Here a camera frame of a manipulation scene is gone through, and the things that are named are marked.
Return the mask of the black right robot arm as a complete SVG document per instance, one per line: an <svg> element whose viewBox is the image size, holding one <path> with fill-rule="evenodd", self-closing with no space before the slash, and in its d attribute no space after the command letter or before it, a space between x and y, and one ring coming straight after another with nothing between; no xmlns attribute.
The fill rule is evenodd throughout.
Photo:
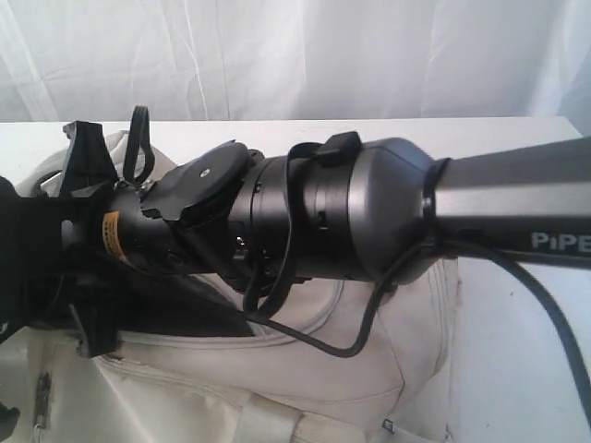
<svg viewBox="0 0 591 443"><path fill-rule="evenodd" d="M229 141L155 184L134 174L155 162L145 123L132 126L124 169L96 146L89 168L68 160L61 200L75 209L67 244L154 275L213 272L243 295L243 314L270 325L291 287L313 278L373 281L355 342L314 346L346 358L364 347L387 289L446 256L496 263L543 306L570 359L573 331L526 270L590 265L590 141L577 138L462 159L429 157L412 142L363 142L355 132L265 157Z"/></svg>

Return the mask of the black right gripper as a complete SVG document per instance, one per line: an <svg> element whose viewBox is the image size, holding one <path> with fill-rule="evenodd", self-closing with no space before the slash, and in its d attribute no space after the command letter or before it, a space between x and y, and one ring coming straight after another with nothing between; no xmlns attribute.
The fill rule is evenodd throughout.
<svg viewBox="0 0 591 443"><path fill-rule="evenodd" d="M87 358L115 351L121 273L102 247L102 211L118 180L99 124L75 121L53 194L37 190L43 222L37 257L46 267L27 280L30 323L73 328Z"/></svg>

